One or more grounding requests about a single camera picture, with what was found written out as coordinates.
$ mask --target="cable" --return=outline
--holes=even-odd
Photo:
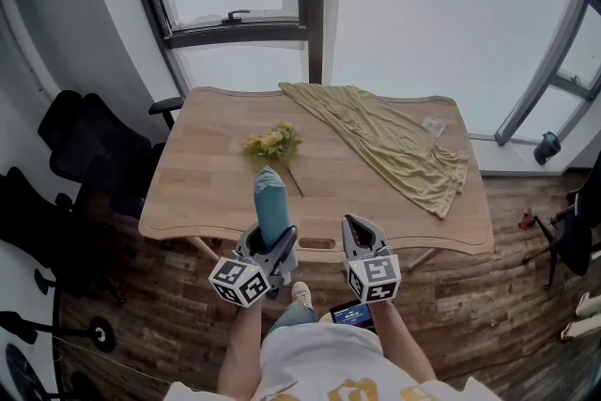
[[[57,360],[53,359],[53,362],[59,362],[60,360],[63,359],[63,356],[65,355],[65,351],[63,351],[62,349],[59,349],[58,347],[54,347],[54,346],[53,346],[53,349],[56,349],[60,353],[60,358],[58,358]]]
[[[132,368],[132,367],[129,367],[129,366],[127,366],[126,364],[122,364],[121,362],[115,361],[115,360],[113,360],[113,359],[111,359],[111,358],[108,358],[108,357],[106,357],[106,356],[102,356],[101,354],[99,354],[99,353],[98,353],[98,352],[96,352],[96,351],[93,351],[92,349],[88,349],[87,347],[83,347],[83,346],[78,346],[78,345],[75,345],[75,344],[73,344],[73,343],[70,343],[69,341],[65,341],[65,340],[64,340],[62,337],[53,336],[53,338],[54,338],[54,339],[58,339],[58,340],[59,340],[61,343],[66,343],[66,344],[68,344],[68,345],[70,345],[70,346],[77,347],[78,349],[81,349],[81,350],[83,350],[83,351],[90,352],[90,353],[94,354],[95,356],[98,356],[99,358],[103,358],[103,359],[104,359],[104,360],[106,360],[106,361],[110,361],[110,362],[112,362],[113,364],[116,364],[116,365],[118,365],[118,366],[121,366],[121,367],[124,367],[124,368],[126,368],[126,369],[129,369],[129,370],[131,370],[131,371],[133,371],[133,372],[135,372],[135,373],[138,373],[139,375],[146,376],[147,378],[155,379],[155,380],[157,380],[157,381],[160,381],[160,382],[162,382],[162,383],[164,383],[164,384],[168,384],[168,385],[172,385],[172,384],[175,382],[175,381],[167,381],[167,380],[165,380],[165,379],[161,379],[161,378],[155,378],[154,376],[148,375],[148,374],[146,374],[146,373],[143,373],[142,371],[138,371],[137,369],[134,369],[134,368]],[[200,389],[200,388],[194,388],[193,386],[188,386],[188,387],[189,387],[190,389],[194,390],[194,391],[204,391],[204,390],[202,390],[202,389]]]

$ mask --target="chair wheel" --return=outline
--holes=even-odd
[[[111,324],[103,317],[92,317],[88,327],[93,332],[92,343],[102,352],[113,352],[116,346],[115,332]]]

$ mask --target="yellow flower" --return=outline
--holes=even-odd
[[[279,132],[279,131],[272,131],[272,132],[270,132],[270,136],[271,136],[272,139],[275,140],[274,144],[277,144],[278,142],[280,142],[284,138],[284,136],[282,135],[282,133]]]
[[[274,136],[271,135],[271,132],[266,133],[263,137],[261,137],[261,147],[264,150],[269,149],[270,147],[275,146],[278,141]]]
[[[275,127],[278,129],[278,131],[292,131],[292,124],[289,122],[278,122]]]

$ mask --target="table leg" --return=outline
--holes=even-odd
[[[424,262],[429,261],[432,257],[440,254],[441,249],[428,249],[424,254],[422,254],[418,259],[409,264],[408,269],[414,270],[418,266],[421,266]]]
[[[206,255],[209,259],[217,262],[219,261],[219,256],[215,254],[215,252],[209,248],[205,242],[200,239],[198,236],[188,236],[186,238],[189,242],[191,242],[196,249],[198,249],[201,253]]]

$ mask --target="office chair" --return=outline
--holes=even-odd
[[[162,114],[171,129],[171,112],[183,102],[183,98],[162,100],[148,113]],[[56,96],[38,134],[53,152],[50,167],[55,174],[108,194],[114,212],[140,218],[164,144],[151,145],[96,94],[82,98],[70,90]]]
[[[601,153],[584,184],[567,194],[566,199],[570,206],[550,219],[551,224],[557,229],[555,235],[538,216],[534,216],[534,220],[547,238],[548,246],[539,253],[526,255],[522,262],[528,264],[535,257],[551,251],[551,265],[545,289],[549,289],[553,284],[558,255],[568,269],[578,276],[583,276],[589,268],[591,254],[601,250],[601,243],[593,245],[591,233],[591,229],[601,222],[601,208],[597,199],[600,192]]]
[[[104,272],[105,264],[115,256],[100,252],[106,227],[91,224],[66,208],[70,200],[65,194],[57,199],[62,206],[46,201],[18,168],[11,167],[6,176],[0,176],[0,239],[50,268],[56,282],[45,280],[38,270],[34,273],[43,294],[57,285],[73,298],[81,298],[97,282],[122,304],[125,299]],[[123,252],[132,255],[131,250]]]

